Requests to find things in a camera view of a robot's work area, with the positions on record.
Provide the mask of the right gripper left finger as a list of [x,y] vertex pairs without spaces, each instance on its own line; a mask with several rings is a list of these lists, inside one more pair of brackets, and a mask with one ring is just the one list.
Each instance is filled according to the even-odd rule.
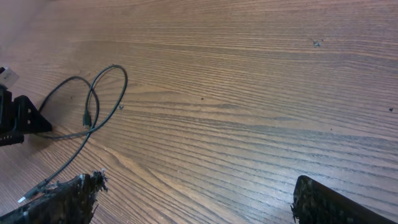
[[105,171],[96,170],[46,187],[40,197],[1,216],[1,224],[88,224],[107,181]]

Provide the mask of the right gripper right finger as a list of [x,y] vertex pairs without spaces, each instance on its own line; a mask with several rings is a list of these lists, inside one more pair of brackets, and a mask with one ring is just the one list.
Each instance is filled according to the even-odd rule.
[[299,224],[397,224],[312,178],[298,177],[290,206]]

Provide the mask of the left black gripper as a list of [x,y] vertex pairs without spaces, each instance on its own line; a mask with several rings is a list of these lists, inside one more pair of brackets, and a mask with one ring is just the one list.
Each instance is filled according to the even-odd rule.
[[12,93],[1,87],[1,146],[18,143],[19,135],[16,131],[21,134],[36,134],[51,130],[50,122],[40,114],[27,96],[18,96],[12,102]]

